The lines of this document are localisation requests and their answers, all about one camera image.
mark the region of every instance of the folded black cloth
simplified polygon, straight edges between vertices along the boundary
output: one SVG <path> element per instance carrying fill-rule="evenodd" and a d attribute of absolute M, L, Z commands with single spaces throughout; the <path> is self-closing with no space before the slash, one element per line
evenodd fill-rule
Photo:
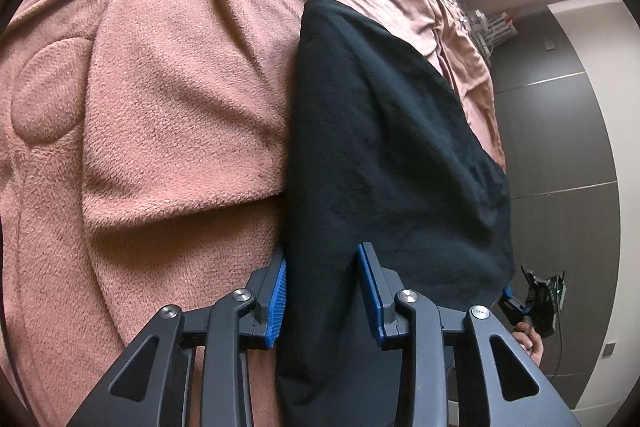
<path fill-rule="evenodd" d="M 277 386 L 287 427 L 382 427 L 401 354 L 370 337 L 354 252 L 436 304 L 490 306 L 514 267 L 507 179 L 460 100 L 407 42 L 334 0 L 305 5 L 292 94 L 287 308 Z"/>

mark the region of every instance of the blue gripper pad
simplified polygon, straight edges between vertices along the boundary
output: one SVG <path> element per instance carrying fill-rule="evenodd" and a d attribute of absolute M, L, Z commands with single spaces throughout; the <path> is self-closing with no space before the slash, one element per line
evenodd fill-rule
<path fill-rule="evenodd" d="M 386 337 L 382 299 L 363 245 L 358 245 L 356 254 L 358 258 L 358 278 L 360 279 L 360 289 L 362 290 L 364 306 L 369 319 L 369 329 L 378 346 L 382 347 Z"/>
<path fill-rule="evenodd" d="M 282 327 L 282 318 L 284 317 L 284 308 L 287 303 L 287 261 L 283 258 L 278 270 L 273 293 L 269 301 L 269 310 L 267 318 L 267 328 L 265 331 L 265 341 L 269 349 L 273 347 L 277 338 L 280 336 L 280 328 Z"/>

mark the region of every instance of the hand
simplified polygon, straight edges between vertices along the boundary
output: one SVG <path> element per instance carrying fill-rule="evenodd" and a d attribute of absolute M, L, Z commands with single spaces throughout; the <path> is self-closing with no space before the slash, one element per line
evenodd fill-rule
<path fill-rule="evenodd" d="M 513 333 L 511 334 L 522 346 L 522 349 L 529 353 L 531 360 L 540 367 L 540 361 L 542 360 L 542 353 L 545 350 L 545 346 L 542 345 L 542 337 L 536 333 L 536 330 L 526 322 L 520 322 L 515 328 L 513 328 Z"/>

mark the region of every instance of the cable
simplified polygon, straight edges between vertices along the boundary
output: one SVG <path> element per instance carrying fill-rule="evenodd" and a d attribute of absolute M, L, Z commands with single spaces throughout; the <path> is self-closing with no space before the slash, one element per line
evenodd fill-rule
<path fill-rule="evenodd" d="M 20 379 L 20 373 L 18 373 L 18 368 L 15 365 L 15 359 L 13 356 L 13 352 L 11 349 L 11 344 L 9 343 L 9 332 L 6 325 L 6 316 L 4 315 L 4 295 L 2 292 L 2 254 L 4 253 L 4 241 L 2 239 L 2 224 L 0 224 L 0 332 L 2 333 L 2 339 L 4 340 L 4 350 L 6 351 L 6 357 L 9 361 L 9 367 L 11 368 L 11 373 L 14 377 L 15 384 L 18 387 L 18 391 L 20 392 L 20 396 L 22 397 L 22 402 L 26 407 L 27 411 L 31 415 L 32 418 L 36 418 L 33 414 L 33 409 L 31 408 L 31 404 L 29 399 L 27 398 L 27 393 L 24 390 L 24 386 L 22 385 L 22 380 Z"/>
<path fill-rule="evenodd" d="M 560 302 L 558 301 L 558 291 L 556 293 L 556 309 L 558 309 L 558 336 L 560 337 L 560 355 L 558 356 L 558 363 L 556 363 L 556 370 L 554 371 L 553 376 L 549 382 L 554 383 L 554 380 L 558 376 L 558 371 L 560 371 L 560 363 L 562 362 L 562 325 L 560 323 Z"/>

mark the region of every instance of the bed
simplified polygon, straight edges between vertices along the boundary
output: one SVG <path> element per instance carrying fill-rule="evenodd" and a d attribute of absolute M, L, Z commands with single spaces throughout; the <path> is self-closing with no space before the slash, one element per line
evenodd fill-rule
<path fill-rule="evenodd" d="M 20 6 L 0 46 L 4 305 L 43 425 L 68 421 L 160 306 L 208 305 L 268 262 L 306 1 Z M 424 55 L 504 167 L 456 1 L 338 1 Z M 276 426 L 273 355 L 252 357 L 256 425 Z"/>

